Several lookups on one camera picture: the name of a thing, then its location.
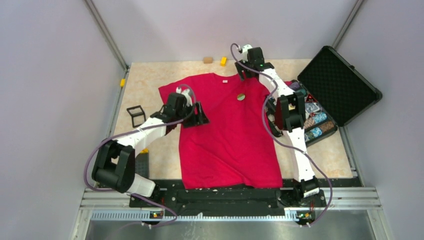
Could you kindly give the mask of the white round pin brooch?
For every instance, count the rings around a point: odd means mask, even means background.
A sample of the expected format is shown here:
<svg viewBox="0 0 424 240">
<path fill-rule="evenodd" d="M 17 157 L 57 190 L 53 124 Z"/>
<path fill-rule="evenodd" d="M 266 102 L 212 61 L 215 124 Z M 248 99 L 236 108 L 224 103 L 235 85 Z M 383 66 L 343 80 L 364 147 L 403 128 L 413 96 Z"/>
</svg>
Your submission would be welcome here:
<svg viewBox="0 0 424 240">
<path fill-rule="evenodd" d="M 240 93 L 237 95 L 236 99 L 238 101 L 243 101 L 246 98 L 246 95 L 244 93 Z"/>
</svg>

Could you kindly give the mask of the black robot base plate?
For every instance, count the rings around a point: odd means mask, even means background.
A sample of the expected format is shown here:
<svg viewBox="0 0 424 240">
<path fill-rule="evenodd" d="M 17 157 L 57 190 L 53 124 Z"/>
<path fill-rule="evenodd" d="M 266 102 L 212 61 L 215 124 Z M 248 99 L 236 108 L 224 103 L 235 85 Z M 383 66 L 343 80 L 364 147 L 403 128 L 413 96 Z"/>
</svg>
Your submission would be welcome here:
<svg viewBox="0 0 424 240">
<path fill-rule="evenodd" d="M 151 201 L 167 207 L 166 213 L 174 211 L 178 217 L 265 217 L 284 216 L 285 208 L 323 208 L 331 201 L 349 199 L 358 178 L 332 178 L 329 183 L 318 179 L 321 192 L 317 196 L 300 199 L 294 190 L 292 179 L 283 179 L 282 188 L 254 188 L 239 184 L 229 187 L 186 189 L 181 180 L 157 180 L 160 191 Z"/>
</svg>

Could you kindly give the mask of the red t-shirt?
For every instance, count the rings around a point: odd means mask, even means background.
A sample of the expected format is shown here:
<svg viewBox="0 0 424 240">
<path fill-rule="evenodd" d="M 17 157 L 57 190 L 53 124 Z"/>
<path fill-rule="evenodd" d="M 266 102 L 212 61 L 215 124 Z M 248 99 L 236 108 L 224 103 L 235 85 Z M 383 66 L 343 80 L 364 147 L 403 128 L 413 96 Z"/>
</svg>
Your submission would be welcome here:
<svg viewBox="0 0 424 240">
<path fill-rule="evenodd" d="M 189 86 L 201 103 L 208 124 L 182 128 L 179 158 L 186 189 L 244 184 L 281 188 L 283 178 L 274 140 L 266 131 L 262 106 L 269 91 L 253 78 L 204 73 L 161 86 L 163 101 L 176 88 Z M 245 99 L 237 100 L 238 94 Z"/>
</svg>

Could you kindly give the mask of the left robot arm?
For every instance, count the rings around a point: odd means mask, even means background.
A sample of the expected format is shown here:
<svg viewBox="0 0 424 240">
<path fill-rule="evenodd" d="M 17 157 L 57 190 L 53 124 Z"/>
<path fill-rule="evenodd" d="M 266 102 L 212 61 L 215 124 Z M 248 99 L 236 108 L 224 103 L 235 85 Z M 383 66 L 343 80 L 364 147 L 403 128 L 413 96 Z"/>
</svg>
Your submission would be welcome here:
<svg viewBox="0 0 424 240">
<path fill-rule="evenodd" d="M 116 192 L 140 195 L 147 206 L 154 207 L 160 202 L 159 188 L 154 181 L 136 173 L 136 156 L 179 124 L 190 128 L 209 122 L 201 103 L 189 89 L 170 93 L 161 109 L 138 128 L 100 143 L 91 154 L 95 158 L 91 178 Z"/>
</svg>

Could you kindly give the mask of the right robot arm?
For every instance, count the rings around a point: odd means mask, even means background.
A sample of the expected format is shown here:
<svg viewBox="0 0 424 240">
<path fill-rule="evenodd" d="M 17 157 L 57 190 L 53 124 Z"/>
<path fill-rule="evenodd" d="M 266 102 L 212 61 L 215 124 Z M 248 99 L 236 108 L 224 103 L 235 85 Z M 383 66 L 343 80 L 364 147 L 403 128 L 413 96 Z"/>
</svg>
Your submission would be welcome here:
<svg viewBox="0 0 424 240">
<path fill-rule="evenodd" d="M 231 49 L 237 49 L 242 60 L 236 60 L 236 69 L 242 80 L 257 78 L 269 91 L 266 97 L 275 101 L 274 125 L 288 138 L 288 149 L 292 150 L 294 167 L 293 200 L 299 206 L 307 206 L 320 192 L 318 180 L 311 166 L 304 139 L 306 121 L 305 96 L 289 88 L 279 77 L 274 66 L 265 62 L 260 47 L 247 44 L 239 46 L 233 43 Z"/>
</svg>

